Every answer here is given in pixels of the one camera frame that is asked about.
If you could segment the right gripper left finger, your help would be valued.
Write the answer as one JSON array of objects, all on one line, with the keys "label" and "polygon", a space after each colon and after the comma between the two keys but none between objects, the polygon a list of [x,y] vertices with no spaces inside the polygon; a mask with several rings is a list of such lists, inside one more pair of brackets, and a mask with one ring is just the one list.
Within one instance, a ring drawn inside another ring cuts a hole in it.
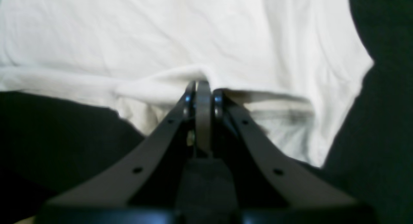
[{"label": "right gripper left finger", "polygon": [[196,83],[190,82],[176,106],[149,137],[127,156],[91,180],[49,201],[60,207],[122,207],[140,190],[165,157],[175,137],[187,147],[187,121],[192,115]]}]

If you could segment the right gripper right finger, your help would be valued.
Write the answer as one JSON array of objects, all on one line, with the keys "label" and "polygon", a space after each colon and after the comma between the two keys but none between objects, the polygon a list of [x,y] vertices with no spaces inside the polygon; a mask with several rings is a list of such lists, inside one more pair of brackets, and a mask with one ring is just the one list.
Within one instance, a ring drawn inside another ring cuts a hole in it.
[{"label": "right gripper right finger", "polygon": [[266,180],[292,207],[357,205],[357,200],[317,178],[278,150],[262,132],[248,111],[226,98],[222,90],[213,92],[215,117],[227,113]]}]

